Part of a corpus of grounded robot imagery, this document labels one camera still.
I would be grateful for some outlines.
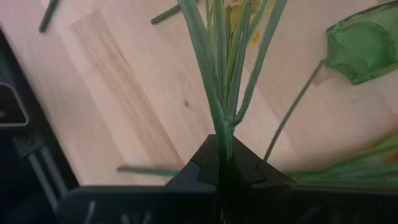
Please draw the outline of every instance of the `wooden floor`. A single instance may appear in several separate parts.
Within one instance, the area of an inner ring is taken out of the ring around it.
[[[163,184],[118,174],[132,164],[181,168],[212,122],[182,14],[150,19],[176,0],[61,1],[46,34],[43,0],[2,0],[7,35],[81,184]],[[290,0],[236,136],[263,156],[318,61],[325,30],[377,0]],[[256,58],[248,49],[243,85]],[[288,122],[270,163],[319,166],[375,143],[398,127],[398,73],[360,86],[322,68]]]

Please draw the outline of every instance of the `wooden surface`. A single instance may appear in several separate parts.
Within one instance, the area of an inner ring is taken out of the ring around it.
[[[132,164],[181,168],[213,133],[181,14],[152,26],[176,0],[61,1],[46,34],[48,1],[2,0],[0,24],[81,184],[163,184],[118,174]],[[290,0],[236,136],[261,157],[311,71],[324,31],[376,0]],[[246,84],[256,57],[248,49]],[[270,163],[318,166],[395,131],[398,73],[360,86],[322,68],[284,129]]]

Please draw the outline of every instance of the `wood grain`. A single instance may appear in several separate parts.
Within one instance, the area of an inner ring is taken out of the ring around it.
[[[46,34],[48,0],[4,0],[0,23],[81,184],[164,184],[120,174],[120,164],[181,168],[213,133],[182,14],[152,26],[175,0],[61,1]],[[326,55],[325,30],[378,0],[289,1],[236,136],[263,156],[290,104]],[[204,4],[199,4],[203,12]],[[257,46],[248,47],[241,88]],[[392,72],[351,86],[322,68],[287,123],[270,163],[281,170],[329,163],[396,131]]]

